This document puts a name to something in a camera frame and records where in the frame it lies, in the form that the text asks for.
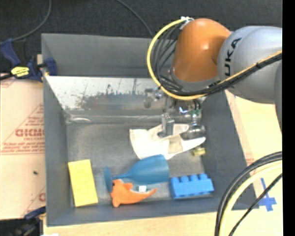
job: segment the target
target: yellow sponge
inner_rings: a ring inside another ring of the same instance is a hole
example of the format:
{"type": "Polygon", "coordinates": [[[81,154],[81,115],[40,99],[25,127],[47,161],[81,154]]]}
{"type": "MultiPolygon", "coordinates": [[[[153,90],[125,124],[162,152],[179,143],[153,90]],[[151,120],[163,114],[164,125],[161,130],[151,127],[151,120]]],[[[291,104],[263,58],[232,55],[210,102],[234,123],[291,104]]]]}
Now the yellow sponge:
{"type": "Polygon", "coordinates": [[[90,160],[68,162],[76,207],[98,203],[90,160]]]}

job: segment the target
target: small yellow object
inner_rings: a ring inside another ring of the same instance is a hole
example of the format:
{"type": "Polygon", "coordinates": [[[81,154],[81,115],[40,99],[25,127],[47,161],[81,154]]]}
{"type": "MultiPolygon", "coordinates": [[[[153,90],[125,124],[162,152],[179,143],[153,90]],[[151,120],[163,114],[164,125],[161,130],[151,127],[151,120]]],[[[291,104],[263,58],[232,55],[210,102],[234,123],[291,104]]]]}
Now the small yellow object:
{"type": "Polygon", "coordinates": [[[192,150],[193,155],[204,155],[206,153],[206,149],[204,147],[196,147],[192,150]]]}
{"type": "Polygon", "coordinates": [[[68,167],[75,206],[98,203],[90,160],[68,162],[68,167]]]}
{"type": "Polygon", "coordinates": [[[16,77],[22,77],[25,75],[29,75],[30,69],[26,66],[16,66],[11,70],[11,73],[16,77]]]}

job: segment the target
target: cardboard sheet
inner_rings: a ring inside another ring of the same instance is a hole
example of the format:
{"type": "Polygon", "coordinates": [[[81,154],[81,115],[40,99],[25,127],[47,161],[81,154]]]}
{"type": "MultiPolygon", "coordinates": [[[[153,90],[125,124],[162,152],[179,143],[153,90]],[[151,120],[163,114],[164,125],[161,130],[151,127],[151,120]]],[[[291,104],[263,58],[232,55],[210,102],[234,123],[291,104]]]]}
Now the cardboard sheet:
{"type": "Polygon", "coordinates": [[[0,83],[0,220],[45,205],[43,85],[0,83]]]}

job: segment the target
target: yellow cable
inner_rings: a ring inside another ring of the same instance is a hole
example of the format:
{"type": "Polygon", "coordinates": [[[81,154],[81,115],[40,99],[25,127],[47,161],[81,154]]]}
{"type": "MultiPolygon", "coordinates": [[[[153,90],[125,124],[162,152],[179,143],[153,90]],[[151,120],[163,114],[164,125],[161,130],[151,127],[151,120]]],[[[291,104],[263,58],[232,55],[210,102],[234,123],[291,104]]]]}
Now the yellow cable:
{"type": "Polygon", "coordinates": [[[161,90],[163,92],[165,92],[167,95],[169,95],[170,97],[172,98],[175,98],[175,99],[180,99],[180,100],[194,100],[194,99],[197,99],[197,98],[200,98],[202,97],[203,95],[192,95],[192,96],[179,96],[179,95],[176,95],[176,94],[173,94],[169,91],[167,91],[161,84],[160,82],[157,80],[156,76],[154,75],[154,72],[153,72],[153,69],[152,69],[152,66],[151,66],[151,52],[152,52],[152,49],[153,49],[153,46],[154,44],[156,43],[157,39],[165,32],[167,31],[170,27],[174,26],[174,25],[177,25],[177,24],[180,24],[182,22],[185,22],[186,20],[185,19],[179,19],[179,20],[176,20],[176,21],[173,21],[171,22],[170,24],[166,25],[164,28],[162,28],[156,35],[155,37],[152,39],[149,47],[148,47],[148,50],[147,50],[147,68],[148,68],[148,71],[149,71],[149,74],[150,76],[152,77],[152,79],[154,80],[154,82],[161,88],[161,90]]]}
{"type": "Polygon", "coordinates": [[[273,171],[273,170],[276,170],[278,168],[281,168],[282,167],[282,161],[275,164],[275,165],[271,165],[267,168],[264,168],[260,171],[258,171],[257,173],[255,173],[254,175],[252,175],[249,179],[247,179],[236,191],[235,193],[232,195],[232,197],[229,199],[226,207],[225,207],[225,210],[224,210],[224,213],[223,213],[223,216],[221,218],[221,224],[220,224],[220,232],[219,232],[219,235],[220,236],[224,236],[224,235],[228,235],[225,233],[225,220],[226,218],[229,217],[229,213],[231,212],[234,204],[236,203],[237,199],[239,198],[239,196],[243,193],[243,191],[249,186],[251,185],[255,180],[257,180],[258,178],[261,177],[261,175],[264,175],[266,173],[268,173],[269,171],[273,171]]]}
{"type": "MultiPolygon", "coordinates": [[[[174,93],[171,93],[169,92],[168,90],[166,90],[162,85],[161,83],[158,81],[158,79],[156,78],[154,72],[153,72],[153,69],[152,69],[152,66],[151,66],[151,61],[150,61],[150,57],[151,57],[151,52],[152,52],[152,49],[153,49],[153,46],[155,45],[157,39],[165,32],[167,31],[170,27],[174,26],[174,25],[177,25],[177,24],[180,24],[182,22],[185,22],[186,19],[179,19],[179,20],[176,20],[176,21],[173,21],[171,22],[170,24],[166,25],[164,28],[162,28],[156,35],[155,37],[152,39],[149,47],[148,47],[148,50],[147,50],[147,68],[148,68],[148,71],[149,71],[149,74],[150,76],[152,77],[152,79],[154,80],[154,82],[159,86],[159,88],[165,92],[167,95],[169,95],[170,97],[174,98],[174,99],[178,99],[178,100],[194,100],[194,99],[197,99],[197,98],[200,98],[200,97],[203,97],[203,96],[206,96],[207,94],[204,93],[204,94],[196,94],[196,95],[189,95],[189,96],[181,96],[181,95],[176,95],[174,93]]],[[[262,59],[260,62],[264,62],[278,54],[282,53],[282,50],[270,55],[269,57],[265,58],[265,59],[262,59]]],[[[249,67],[247,67],[246,69],[228,77],[227,79],[223,80],[223,81],[220,81],[217,85],[225,82],[225,81],[229,81],[231,80],[232,78],[246,72],[247,70],[249,70],[250,68],[252,68],[253,66],[255,66],[256,64],[253,64],[249,67]]]]}

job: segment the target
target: orange toy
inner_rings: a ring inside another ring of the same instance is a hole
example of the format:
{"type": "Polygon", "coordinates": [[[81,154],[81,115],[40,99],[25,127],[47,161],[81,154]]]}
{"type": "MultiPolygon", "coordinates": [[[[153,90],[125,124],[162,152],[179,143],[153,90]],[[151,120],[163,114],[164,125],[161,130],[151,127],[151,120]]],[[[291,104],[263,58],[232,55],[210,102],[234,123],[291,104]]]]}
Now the orange toy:
{"type": "Polygon", "coordinates": [[[220,23],[199,18],[178,36],[173,72],[181,80],[198,82],[217,76],[217,56],[231,32],[220,23]]]}
{"type": "Polygon", "coordinates": [[[134,204],[154,194],[157,188],[149,192],[141,193],[131,190],[132,183],[123,183],[122,180],[113,180],[113,191],[111,197],[113,199],[113,206],[118,207],[120,204],[134,204]]]}

